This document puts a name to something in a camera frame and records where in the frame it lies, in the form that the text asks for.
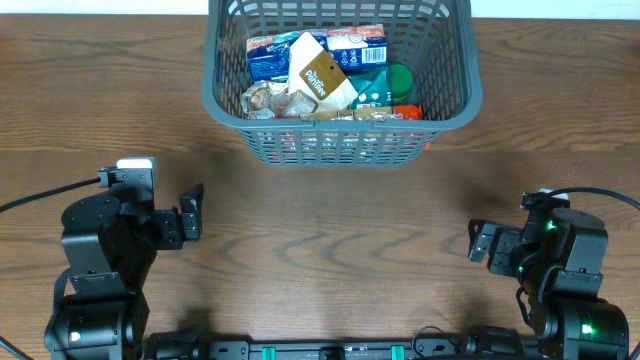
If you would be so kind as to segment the orange spaghetti packet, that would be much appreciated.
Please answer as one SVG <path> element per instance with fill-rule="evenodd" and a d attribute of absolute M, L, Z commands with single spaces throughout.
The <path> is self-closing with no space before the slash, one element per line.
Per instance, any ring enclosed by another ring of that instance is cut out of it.
<path fill-rule="evenodd" d="M 303 121 L 369 122 L 391 120 L 416 121 L 423 117 L 415 105 L 343 110 L 306 114 Z M 280 141 L 269 151 L 269 161 L 281 164 L 391 165 L 412 161 L 429 147 L 424 132 L 383 130 L 285 131 L 265 135 L 270 142 Z"/>

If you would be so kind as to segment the green lid jar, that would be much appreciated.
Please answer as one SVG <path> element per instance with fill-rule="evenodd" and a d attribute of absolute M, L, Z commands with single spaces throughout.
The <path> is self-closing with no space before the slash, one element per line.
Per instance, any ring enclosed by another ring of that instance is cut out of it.
<path fill-rule="evenodd" d="M 392 64 L 389 80 L 393 103 L 395 105 L 405 104 L 413 88 L 413 73 L 404 65 Z"/>

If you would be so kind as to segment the Kleenex tissue multipack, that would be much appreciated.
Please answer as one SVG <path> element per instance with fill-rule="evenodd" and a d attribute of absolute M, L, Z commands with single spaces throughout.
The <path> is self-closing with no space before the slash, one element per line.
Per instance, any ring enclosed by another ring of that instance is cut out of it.
<path fill-rule="evenodd" d="M 305 33 L 310 33 L 345 73 L 388 62 L 382 24 L 297 30 L 246 40 L 246 58 L 252 80 L 284 82 L 288 78 L 290 47 Z"/>

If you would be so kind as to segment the beige granola snack pouch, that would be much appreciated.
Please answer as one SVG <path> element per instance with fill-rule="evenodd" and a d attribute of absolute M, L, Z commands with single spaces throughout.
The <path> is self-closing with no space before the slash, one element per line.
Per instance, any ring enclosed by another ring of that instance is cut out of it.
<path fill-rule="evenodd" d="M 251 119 L 295 118 L 341 111 L 357 97 L 330 53 L 306 32 L 289 48 L 287 81 L 258 81 L 240 96 L 240 103 Z"/>

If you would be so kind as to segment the green Nescafe coffee bag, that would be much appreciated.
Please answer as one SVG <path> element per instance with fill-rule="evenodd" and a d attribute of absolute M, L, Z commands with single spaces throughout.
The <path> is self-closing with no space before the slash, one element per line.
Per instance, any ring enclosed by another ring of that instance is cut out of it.
<path fill-rule="evenodd" d="M 348 76 L 348 79 L 358 92 L 357 98 L 349 106 L 350 109 L 392 105 L 387 67 L 376 67 L 353 73 Z"/>

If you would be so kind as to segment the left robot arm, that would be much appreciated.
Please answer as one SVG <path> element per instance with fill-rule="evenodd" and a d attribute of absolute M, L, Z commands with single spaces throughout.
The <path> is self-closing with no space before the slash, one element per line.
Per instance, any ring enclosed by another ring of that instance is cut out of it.
<path fill-rule="evenodd" d="M 143 286 L 160 250 L 202 234 L 204 187 L 158 210 L 151 168 L 106 167 L 101 193 L 63 212 L 69 269 L 56 280 L 44 341 L 54 359 L 137 359 L 149 317 Z"/>

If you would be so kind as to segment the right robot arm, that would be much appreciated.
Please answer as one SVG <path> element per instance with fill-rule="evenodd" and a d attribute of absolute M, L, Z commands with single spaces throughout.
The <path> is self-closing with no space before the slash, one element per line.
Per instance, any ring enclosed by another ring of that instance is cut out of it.
<path fill-rule="evenodd" d="M 604 222 L 572 208 L 572 189 L 526 193 L 523 227 L 472 219 L 468 258 L 519 283 L 516 300 L 536 336 L 488 352 L 550 359 L 629 359 L 624 312 L 600 298 L 601 267 L 609 243 Z"/>

